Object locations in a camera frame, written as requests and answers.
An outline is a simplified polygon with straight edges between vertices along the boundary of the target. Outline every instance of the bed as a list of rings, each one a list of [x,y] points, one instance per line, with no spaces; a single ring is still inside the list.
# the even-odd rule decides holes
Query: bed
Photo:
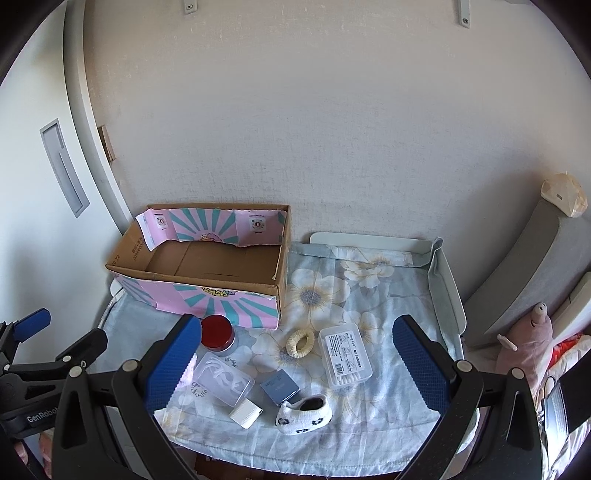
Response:
[[[268,471],[365,476],[404,469],[439,414],[426,407],[394,349],[393,321],[401,314],[413,315],[454,359],[463,358],[465,317],[441,240],[317,233],[309,244],[292,244],[287,291],[279,328],[238,328],[238,347],[225,361],[257,383],[283,368],[302,395],[328,396],[333,421],[313,434],[283,436],[274,426],[276,406],[256,385],[249,398],[264,412],[244,430],[228,417],[230,407],[192,383],[177,389],[167,408],[157,412],[163,430],[193,451]],[[102,325],[108,350],[95,368],[115,368],[140,357],[177,319],[118,293]],[[285,343],[298,328],[318,332],[343,322],[359,326],[374,374],[355,387],[330,390],[317,344],[296,361],[286,354]],[[472,440],[476,422],[475,415],[463,447]]]

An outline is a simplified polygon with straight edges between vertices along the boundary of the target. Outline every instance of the white sock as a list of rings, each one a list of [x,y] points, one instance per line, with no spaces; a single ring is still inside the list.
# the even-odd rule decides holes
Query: white sock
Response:
[[[315,410],[300,410],[306,402],[320,400],[322,406]],[[285,435],[299,435],[300,433],[312,432],[325,425],[332,419],[332,409],[324,395],[313,395],[304,398],[291,405],[283,402],[277,413],[275,425]]]

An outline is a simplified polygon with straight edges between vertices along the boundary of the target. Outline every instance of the pink stuffed toy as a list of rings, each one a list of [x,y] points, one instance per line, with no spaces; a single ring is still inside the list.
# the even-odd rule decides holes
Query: pink stuffed toy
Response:
[[[503,346],[496,359],[496,373],[505,375],[519,367],[531,391],[537,391],[552,356],[552,321],[546,304],[538,303],[511,327],[506,337],[496,337]]]

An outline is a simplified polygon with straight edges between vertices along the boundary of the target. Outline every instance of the woven hair tie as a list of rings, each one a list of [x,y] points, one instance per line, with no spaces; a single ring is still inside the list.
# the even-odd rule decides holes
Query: woven hair tie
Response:
[[[297,344],[300,340],[302,340],[302,338],[306,339],[306,344],[300,350],[298,350]],[[310,328],[302,328],[291,334],[287,340],[285,348],[289,356],[293,358],[304,358],[312,351],[312,348],[314,347],[314,340],[314,330]]]

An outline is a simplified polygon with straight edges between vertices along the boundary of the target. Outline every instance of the clear plastic container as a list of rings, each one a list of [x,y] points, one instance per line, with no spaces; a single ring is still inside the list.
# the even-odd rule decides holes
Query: clear plastic container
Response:
[[[195,367],[193,381],[231,407],[245,398],[255,383],[250,375],[227,364],[211,352],[203,355]]]
[[[330,388],[365,382],[374,373],[361,334],[354,323],[324,328],[318,335],[318,341]]]

